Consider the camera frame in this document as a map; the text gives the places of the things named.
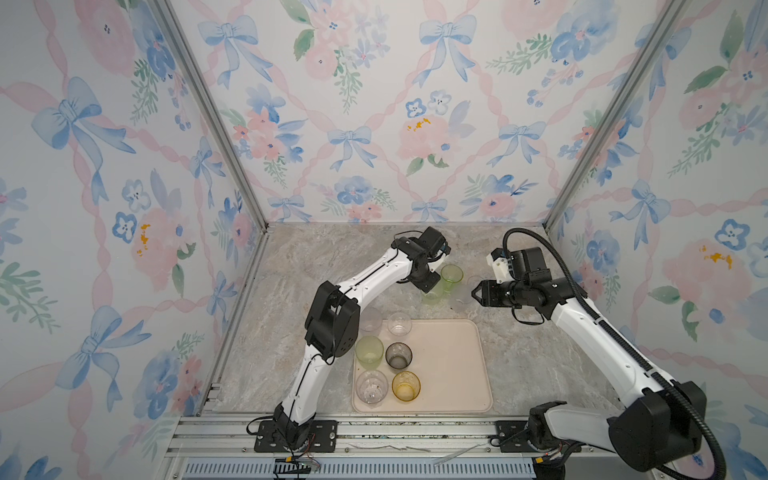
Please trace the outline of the clear plastic cup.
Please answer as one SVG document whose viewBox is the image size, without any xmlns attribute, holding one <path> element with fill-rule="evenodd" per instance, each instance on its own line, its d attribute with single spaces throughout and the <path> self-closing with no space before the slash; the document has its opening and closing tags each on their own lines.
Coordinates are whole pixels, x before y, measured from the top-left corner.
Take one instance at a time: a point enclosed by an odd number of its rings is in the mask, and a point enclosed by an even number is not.
<svg viewBox="0 0 768 480">
<path fill-rule="evenodd" d="M 405 337 L 412 331 L 412 319 L 403 312 L 395 312 L 389 316 L 387 328 L 393 336 Z"/>
<path fill-rule="evenodd" d="M 471 276 L 467 279 L 467 285 L 470 290 L 474 290 L 478 286 L 481 286 L 484 280 L 485 278 L 483 276 L 479 276 L 479 275 Z"/>
<path fill-rule="evenodd" d="M 357 398 L 366 405 L 381 403 L 389 392 L 386 376 L 378 370 L 365 370 L 355 383 Z"/>
<path fill-rule="evenodd" d="M 359 330 L 363 336 L 378 336 L 383 327 L 383 314 L 375 308 L 368 306 L 361 312 Z"/>
<path fill-rule="evenodd" d="M 456 286 L 448 297 L 450 308 L 457 314 L 466 313 L 473 303 L 471 288 L 467 285 Z"/>
</svg>

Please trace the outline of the light green plastic cup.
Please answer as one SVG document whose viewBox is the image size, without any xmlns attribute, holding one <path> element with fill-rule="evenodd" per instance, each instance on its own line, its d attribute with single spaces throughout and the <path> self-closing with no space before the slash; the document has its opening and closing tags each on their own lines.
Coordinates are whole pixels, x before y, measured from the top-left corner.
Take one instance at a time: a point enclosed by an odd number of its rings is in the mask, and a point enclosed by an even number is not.
<svg viewBox="0 0 768 480">
<path fill-rule="evenodd" d="M 384 357 L 383 342 L 377 336 L 363 336 L 357 341 L 355 356 L 361 368 L 377 370 Z"/>
<path fill-rule="evenodd" d="M 421 303 L 427 306 L 440 304 L 445 297 L 443 282 L 438 282 L 429 292 L 422 295 Z"/>
</svg>

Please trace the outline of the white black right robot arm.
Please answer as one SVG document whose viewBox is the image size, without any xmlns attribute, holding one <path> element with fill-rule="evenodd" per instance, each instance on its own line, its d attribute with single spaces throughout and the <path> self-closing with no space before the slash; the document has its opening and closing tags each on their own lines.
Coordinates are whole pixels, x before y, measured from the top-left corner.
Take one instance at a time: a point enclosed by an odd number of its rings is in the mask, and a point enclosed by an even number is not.
<svg viewBox="0 0 768 480">
<path fill-rule="evenodd" d="M 472 297 L 483 307 L 516 312 L 530 307 L 566 333 L 592 360 L 618 395 L 622 410 L 577 408 L 550 401 L 529 411 L 527 441 L 539 451 L 562 444 L 589 445 L 617 454 L 645 472 L 701 450 L 706 396 L 693 382 L 680 383 L 658 368 L 568 277 L 553 277 L 540 248 L 487 257 L 494 277 Z"/>
</svg>

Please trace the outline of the grey smoked plastic cup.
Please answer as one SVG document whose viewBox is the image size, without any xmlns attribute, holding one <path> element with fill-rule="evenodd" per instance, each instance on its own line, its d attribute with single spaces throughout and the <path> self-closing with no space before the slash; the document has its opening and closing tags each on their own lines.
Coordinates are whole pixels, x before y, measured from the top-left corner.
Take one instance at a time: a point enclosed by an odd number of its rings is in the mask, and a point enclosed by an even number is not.
<svg viewBox="0 0 768 480">
<path fill-rule="evenodd" d="M 413 360 L 411 348 L 403 342 L 394 342 L 385 350 L 385 360 L 393 370 L 404 370 Z"/>
</svg>

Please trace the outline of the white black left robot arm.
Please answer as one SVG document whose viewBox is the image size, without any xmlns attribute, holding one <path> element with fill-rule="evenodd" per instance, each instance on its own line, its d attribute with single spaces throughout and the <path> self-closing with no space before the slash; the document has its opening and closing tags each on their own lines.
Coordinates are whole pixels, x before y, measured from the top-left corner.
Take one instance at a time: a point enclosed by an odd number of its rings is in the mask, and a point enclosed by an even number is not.
<svg viewBox="0 0 768 480">
<path fill-rule="evenodd" d="M 325 281 L 318 287 L 304 323 L 302 363 L 272 415 L 288 449 L 295 451 L 308 441 L 331 367 L 355 346 L 365 308 L 398 283 L 430 292 L 438 284 L 438 269 L 450 253 L 445 236 L 428 227 L 415 237 L 394 238 L 379 259 L 351 278 L 339 283 Z"/>
</svg>

